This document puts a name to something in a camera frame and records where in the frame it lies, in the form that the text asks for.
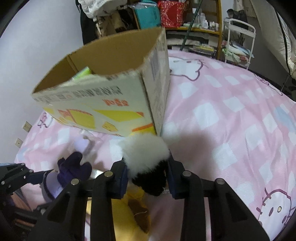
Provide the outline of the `purple haired plush doll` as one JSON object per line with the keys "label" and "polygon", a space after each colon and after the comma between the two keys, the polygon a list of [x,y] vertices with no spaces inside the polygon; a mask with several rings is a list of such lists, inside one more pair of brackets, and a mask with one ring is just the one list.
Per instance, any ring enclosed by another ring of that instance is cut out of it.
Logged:
{"label": "purple haired plush doll", "polygon": [[94,154],[93,148],[100,142],[98,138],[78,137],[70,146],[72,153],[58,160],[57,168],[53,170],[32,173],[29,183],[39,184],[44,200],[52,202],[73,180],[87,181],[94,179],[103,172],[92,167],[90,156]]}

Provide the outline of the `yellow dog plush toy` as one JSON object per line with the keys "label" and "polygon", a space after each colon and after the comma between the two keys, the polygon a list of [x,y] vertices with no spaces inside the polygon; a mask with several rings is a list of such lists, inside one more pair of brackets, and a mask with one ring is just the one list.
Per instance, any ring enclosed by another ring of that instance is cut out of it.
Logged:
{"label": "yellow dog plush toy", "polygon": [[112,216],[116,240],[148,240],[151,218],[142,188],[132,184],[122,199],[112,199]]}

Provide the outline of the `black and white pompom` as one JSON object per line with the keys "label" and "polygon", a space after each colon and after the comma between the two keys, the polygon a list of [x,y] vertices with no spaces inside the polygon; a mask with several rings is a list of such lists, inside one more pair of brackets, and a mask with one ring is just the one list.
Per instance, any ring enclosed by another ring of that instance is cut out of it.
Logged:
{"label": "black and white pompom", "polygon": [[151,133],[131,135],[118,143],[130,181],[145,193],[160,196],[166,187],[165,163],[170,150],[165,141]]}

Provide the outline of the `pink Hello Kitty bedsheet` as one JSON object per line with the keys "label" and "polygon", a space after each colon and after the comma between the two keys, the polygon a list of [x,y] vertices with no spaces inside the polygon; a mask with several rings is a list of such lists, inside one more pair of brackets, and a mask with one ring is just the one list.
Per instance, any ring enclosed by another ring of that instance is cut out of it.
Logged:
{"label": "pink Hello Kitty bedsheet", "polygon": [[[274,240],[295,211],[295,102],[248,70],[179,51],[169,58],[161,136],[173,158],[200,178],[223,178]],[[121,159],[123,138],[64,126],[42,112],[15,163],[54,169],[80,135],[95,140],[88,156],[94,168]],[[149,236],[135,231],[126,240],[180,240],[183,201],[168,191],[146,200]]]}

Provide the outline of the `open cardboard box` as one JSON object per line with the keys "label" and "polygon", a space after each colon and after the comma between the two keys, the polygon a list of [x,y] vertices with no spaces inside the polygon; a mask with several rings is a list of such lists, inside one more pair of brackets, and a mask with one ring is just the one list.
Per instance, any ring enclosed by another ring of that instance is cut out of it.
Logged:
{"label": "open cardboard box", "polygon": [[[92,74],[71,80],[85,67]],[[104,37],[66,55],[32,98],[67,126],[122,137],[159,135],[169,85],[166,32],[157,27]]]}

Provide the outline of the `green tissue packet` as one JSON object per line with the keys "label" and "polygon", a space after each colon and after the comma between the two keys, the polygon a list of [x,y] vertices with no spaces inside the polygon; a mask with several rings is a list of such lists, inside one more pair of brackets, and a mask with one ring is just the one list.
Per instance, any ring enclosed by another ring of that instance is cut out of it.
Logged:
{"label": "green tissue packet", "polygon": [[89,67],[85,67],[83,68],[81,71],[79,71],[77,74],[75,74],[71,80],[78,80],[84,76],[90,75],[92,74],[92,71]]}

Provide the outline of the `white rolling cart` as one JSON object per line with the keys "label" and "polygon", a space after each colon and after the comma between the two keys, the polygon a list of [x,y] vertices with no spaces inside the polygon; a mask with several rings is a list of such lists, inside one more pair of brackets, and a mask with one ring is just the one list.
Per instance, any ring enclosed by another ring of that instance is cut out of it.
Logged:
{"label": "white rolling cart", "polygon": [[224,31],[227,32],[222,42],[224,62],[248,69],[254,58],[255,27],[242,20],[225,18]]}

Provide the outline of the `wooden shelf unit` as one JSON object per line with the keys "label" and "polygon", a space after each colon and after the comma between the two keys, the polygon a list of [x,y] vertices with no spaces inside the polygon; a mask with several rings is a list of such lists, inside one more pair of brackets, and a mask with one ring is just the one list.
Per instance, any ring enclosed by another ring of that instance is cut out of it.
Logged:
{"label": "wooden shelf unit", "polygon": [[[179,28],[165,28],[172,34],[179,35],[184,40],[189,24],[193,18],[198,1],[188,1],[184,23]],[[212,56],[217,60],[221,56],[222,44],[222,1],[203,1],[194,21],[185,47],[197,43],[212,47]]]}

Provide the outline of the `cream folded mattress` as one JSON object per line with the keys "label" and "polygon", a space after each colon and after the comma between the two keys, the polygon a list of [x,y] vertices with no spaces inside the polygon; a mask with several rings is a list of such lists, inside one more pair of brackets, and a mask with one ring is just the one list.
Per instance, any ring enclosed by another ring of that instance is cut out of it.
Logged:
{"label": "cream folded mattress", "polygon": [[267,1],[251,1],[269,51],[295,79],[295,37]]}

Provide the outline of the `black hanging coat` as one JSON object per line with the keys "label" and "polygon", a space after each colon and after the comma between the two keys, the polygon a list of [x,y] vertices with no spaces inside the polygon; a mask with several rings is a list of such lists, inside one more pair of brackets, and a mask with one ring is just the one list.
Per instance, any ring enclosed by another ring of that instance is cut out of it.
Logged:
{"label": "black hanging coat", "polygon": [[80,25],[81,25],[81,32],[82,32],[82,40],[83,40],[83,45],[86,45],[98,39],[98,35],[96,32],[97,28],[96,28],[96,23],[92,19],[86,16],[81,6],[79,6],[79,9],[80,9]]}

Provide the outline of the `white puffer jacket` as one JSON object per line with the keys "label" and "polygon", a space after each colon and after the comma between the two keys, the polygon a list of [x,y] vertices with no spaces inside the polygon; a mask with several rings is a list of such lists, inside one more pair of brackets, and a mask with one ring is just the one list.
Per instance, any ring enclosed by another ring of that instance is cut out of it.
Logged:
{"label": "white puffer jacket", "polygon": [[97,16],[110,16],[121,6],[127,5],[127,0],[78,0],[85,15],[94,19]]}

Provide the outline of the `red gift bag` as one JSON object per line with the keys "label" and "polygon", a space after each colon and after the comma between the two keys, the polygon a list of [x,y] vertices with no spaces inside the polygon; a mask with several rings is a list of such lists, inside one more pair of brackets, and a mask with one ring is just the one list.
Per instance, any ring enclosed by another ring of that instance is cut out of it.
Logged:
{"label": "red gift bag", "polygon": [[179,28],[184,23],[188,1],[158,1],[161,25],[165,28]]}

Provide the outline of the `teal bag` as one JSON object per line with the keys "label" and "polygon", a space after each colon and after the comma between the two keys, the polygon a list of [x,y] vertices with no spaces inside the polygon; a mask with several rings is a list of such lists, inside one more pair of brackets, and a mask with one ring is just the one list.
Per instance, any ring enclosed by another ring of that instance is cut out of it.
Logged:
{"label": "teal bag", "polygon": [[158,4],[154,1],[141,1],[134,6],[134,11],[140,29],[161,26],[161,16]]}

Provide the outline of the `wall power socket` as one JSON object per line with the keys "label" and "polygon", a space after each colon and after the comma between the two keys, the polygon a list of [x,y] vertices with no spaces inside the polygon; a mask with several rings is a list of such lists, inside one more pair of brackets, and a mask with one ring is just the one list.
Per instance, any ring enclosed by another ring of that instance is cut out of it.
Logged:
{"label": "wall power socket", "polygon": [[25,130],[27,133],[31,130],[31,128],[32,128],[32,125],[29,122],[26,121],[23,124],[23,130]]}

